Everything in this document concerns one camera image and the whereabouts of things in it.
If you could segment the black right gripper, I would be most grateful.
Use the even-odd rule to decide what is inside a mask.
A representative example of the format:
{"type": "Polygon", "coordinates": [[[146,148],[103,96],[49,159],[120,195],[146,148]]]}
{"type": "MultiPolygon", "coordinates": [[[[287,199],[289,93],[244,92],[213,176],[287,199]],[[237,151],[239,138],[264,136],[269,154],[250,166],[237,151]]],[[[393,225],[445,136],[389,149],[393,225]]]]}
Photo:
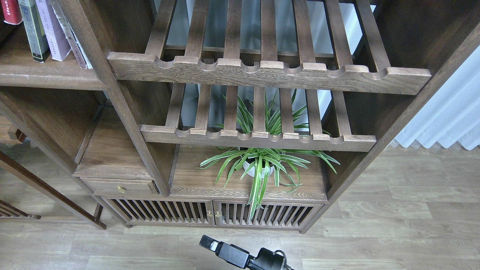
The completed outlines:
{"type": "Polygon", "coordinates": [[[203,235],[199,245],[211,250],[215,255],[227,263],[236,267],[250,270],[293,270],[287,264],[286,254],[282,250],[271,251],[262,247],[257,257],[253,258],[250,253],[233,244],[217,241],[207,235],[203,235]]]}

